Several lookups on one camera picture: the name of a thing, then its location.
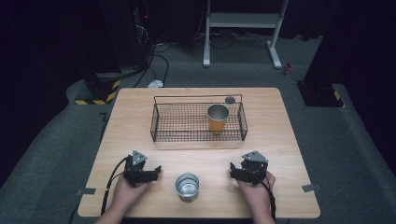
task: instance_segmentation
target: black wire basket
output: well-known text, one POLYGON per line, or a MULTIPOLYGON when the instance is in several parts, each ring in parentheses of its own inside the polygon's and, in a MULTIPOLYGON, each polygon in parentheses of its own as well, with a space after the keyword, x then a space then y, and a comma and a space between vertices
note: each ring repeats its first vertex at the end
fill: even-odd
POLYGON ((155 96, 150 131, 153 142, 245 141, 242 95, 155 96), (213 104, 229 109, 223 131, 216 134, 208 125, 207 109, 213 104))

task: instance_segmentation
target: cup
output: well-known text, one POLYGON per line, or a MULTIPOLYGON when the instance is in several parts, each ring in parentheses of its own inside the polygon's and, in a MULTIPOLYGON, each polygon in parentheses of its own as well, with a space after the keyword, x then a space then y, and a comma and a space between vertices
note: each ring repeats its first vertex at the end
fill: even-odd
POLYGON ((230 111, 227 106, 221 104, 211 105, 207 109, 207 116, 209 117, 209 130, 213 134, 220 134, 224 130, 230 111))
POLYGON ((192 203, 198 197, 199 179, 196 175, 185 173, 178 177, 175 188, 181 201, 192 203))

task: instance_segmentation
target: wooden table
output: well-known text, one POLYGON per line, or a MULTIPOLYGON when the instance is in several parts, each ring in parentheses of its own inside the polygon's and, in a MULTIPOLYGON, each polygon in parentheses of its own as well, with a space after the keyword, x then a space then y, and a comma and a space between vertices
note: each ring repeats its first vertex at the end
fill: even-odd
MULTIPOLYGON (((269 159, 268 170, 276 177, 276 216, 315 218, 320 215, 311 184, 282 97, 275 88, 169 88, 122 89, 114 104, 87 188, 78 209, 82 217, 99 217, 103 196, 114 167, 137 150, 148 156, 144 170, 161 165, 158 181, 127 214, 128 217, 251 217, 234 179, 230 162, 241 168, 242 155, 253 150, 269 159), (150 125, 154 96, 242 94, 247 118, 245 141, 153 142, 150 125), (198 198, 183 203, 175 190, 177 177, 191 172, 200 179, 198 198)), ((123 165, 116 172, 123 171, 123 165)), ((107 206, 112 201, 114 181, 107 206)))

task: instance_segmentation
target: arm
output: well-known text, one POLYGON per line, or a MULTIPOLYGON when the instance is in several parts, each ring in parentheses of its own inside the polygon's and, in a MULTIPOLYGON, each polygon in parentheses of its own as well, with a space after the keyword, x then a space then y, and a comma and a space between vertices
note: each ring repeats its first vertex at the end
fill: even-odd
POLYGON ((107 211, 96 220, 95 224, 116 224, 121 223, 128 210, 136 203, 149 187, 149 183, 144 183, 139 187, 133 188, 122 175, 119 177, 117 186, 114 189, 113 202, 107 211))
MULTIPOLYGON (((276 179, 270 172, 267 172, 266 176, 268 181, 264 179, 263 182, 272 191, 272 187, 275 184, 276 179)), ((239 180, 236 182, 247 200, 247 204, 253 215, 253 222, 255 224, 275 223, 271 217, 270 197, 264 186, 262 184, 252 186, 251 184, 239 180)))

